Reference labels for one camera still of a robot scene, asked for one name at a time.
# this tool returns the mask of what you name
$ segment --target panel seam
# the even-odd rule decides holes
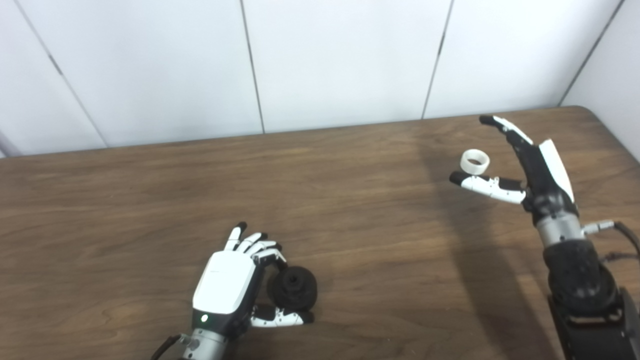
[[[246,24],[246,14],[244,13],[244,0],[240,1],[240,9],[242,10],[242,22],[244,25],[244,35],[246,37],[246,47],[249,50],[249,62],[251,63],[251,74],[253,76],[253,87],[255,89],[255,98],[258,102],[258,113],[260,114],[260,126],[262,126],[262,133],[266,134],[264,129],[264,119],[262,117],[262,105],[260,103],[260,93],[258,91],[258,81],[255,76],[255,66],[253,65],[253,52],[251,50],[251,42],[249,41],[249,28]]]
[[[100,131],[100,128],[96,125],[96,123],[93,120],[93,118],[91,117],[91,115],[89,115],[89,111],[87,111],[86,107],[84,107],[84,104],[80,100],[80,97],[78,96],[78,94],[76,93],[74,88],[69,83],[69,80],[67,79],[67,77],[63,74],[62,70],[60,69],[60,66],[58,65],[58,62],[56,62],[55,58],[53,57],[53,55],[49,51],[49,48],[45,45],[44,41],[40,37],[40,34],[38,34],[38,31],[36,30],[36,28],[34,27],[33,23],[31,22],[31,19],[29,19],[29,17],[27,16],[27,13],[22,8],[22,5],[20,5],[20,2],[18,0],[13,0],[13,2],[17,6],[18,11],[20,11],[20,13],[22,14],[22,17],[24,18],[24,20],[27,22],[27,25],[31,29],[31,32],[33,32],[33,34],[38,39],[38,42],[40,43],[40,46],[42,46],[42,49],[45,51],[45,53],[47,54],[47,56],[51,60],[52,66],[54,66],[56,68],[56,71],[62,77],[63,81],[65,82],[65,84],[67,86],[67,88],[69,89],[69,92],[71,92],[71,95],[74,97],[74,99],[76,100],[76,102],[78,103],[80,108],[82,109],[82,111],[83,111],[84,115],[86,116],[87,120],[89,120],[89,123],[93,127],[93,130],[96,132],[96,134],[98,135],[98,137],[100,138],[100,140],[102,141],[104,146],[105,147],[110,147],[109,144],[107,143],[106,139],[104,138],[104,135]]]
[[[442,38],[440,38],[440,44],[438,45],[438,54],[436,55],[436,61],[433,64],[433,71],[431,72],[431,79],[429,80],[429,88],[427,89],[427,96],[424,99],[424,106],[422,107],[422,115],[420,116],[420,119],[424,119],[424,114],[427,111],[429,96],[431,96],[431,89],[433,88],[433,80],[436,77],[438,62],[440,62],[440,53],[442,52],[442,47],[444,46],[444,39],[447,35],[447,28],[449,27],[449,19],[451,18],[451,12],[453,11],[453,2],[454,0],[451,0],[451,2],[449,3],[449,11],[447,12],[447,19],[445,20],[444,28],[442,29]]]
[[[613,21],[613,19],[616,17],[616,15],[618,14],[618,10],[620,10],[620,8],[622,7],[622,3],[624,3],[625,0],[620,0],[620,2],[618,3],[618,5],[616,6],[616,8],[613,10],[613,13],[611,13],[611,17],[609,17],[609,21],[607,21],[607,24],[604,26],[604,28],[602,29],[602,31],[600,32],[600,36],[598,36],[598,38],[596,39],[596,41],[593,43],[593,46],[591,47],[591,49],[589,50],[587,56],[584,58],[584,61],[582,62],[582,64],[580,65],[580,67],[578,68],[578,71],[575,73],[573,79],[571,80],[571,82],[569,83],[569,86],[567,86],[566,90],[564,91],[564,94],[562,95],[562,97],[560,98],[560,101],[558,102],[558,106],[562,106],[562,103],[564,102],[564,99],[566,98],[566,96],[569,94],[569,91],[571,91],[571,89],[573,88],[573,85],[575,84],[576,80],[578,80],[578,77],[580,76],[580,74],[582,73],[582,70],[584,70],[584,67],[587,65],[587,62],[589,61],[589,59],[591,58],[591,55],[593,55],[593,52],[595,51],[595,49],[598,47],[598,45],[600,44],[600,41],[602,40],[602,37],[604,36],[605,32],[607,32],[607,30],[609,29],[609,25],[611,25],[611,22]]]

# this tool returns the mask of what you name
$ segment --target silver cylinder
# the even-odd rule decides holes
[[[193,329],[191,342],[182,358],[187,360],[220,360],[227,347],[227,338],[203,329]]]
[[[586,240],[580,220],[572,213],[545,217],[536,224],[536,228],[545,247],[565,240]]]

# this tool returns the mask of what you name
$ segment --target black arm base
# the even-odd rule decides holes
[[[626,289],[603,317],[574,318],[553,297],[548,303],[567,360],[640,360],[640,320]]]

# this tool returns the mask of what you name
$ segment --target white robotic hand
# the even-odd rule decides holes
[[[283,327],[314,321],[308,311],[255,304],[265,268],[274,264],[283,271],[287,261],[280,253],[281,246],[268,241],[265,233],[241,241],[245,229],[246,223],[238,224],[224,250],[209,258],[193,295],[194,331],[182,341],[188,344],[184,359],[219,359],[227,341],[244,334],[249,326]]]

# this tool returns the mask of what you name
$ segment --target white finger segment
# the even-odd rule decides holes
[[[245,252],[247,249],[249,249],[249,247],[251,247],[251,245],[253,245],[253,243],[260,240],[261,237],[262,237],[262,233],[255,233],[251,236],[247,236],[240,243],[240,245],[238,245],[238,248],[236,249],[236,251]]]
[[[246,251],[246,254],[251,256],[253,254],[255,254],[258,251],[262,251],[268,247],[272,247],[277,245],[277,242],[275,241],[258,241],[256,243],[254,243],[249,250]]]
[[[225,245],[225,250],[233,250],[240,243],[240,235],[242,234],[242,229],[239,226],[234,227],[231,230],[231,234],[229,235],[229,240]]]

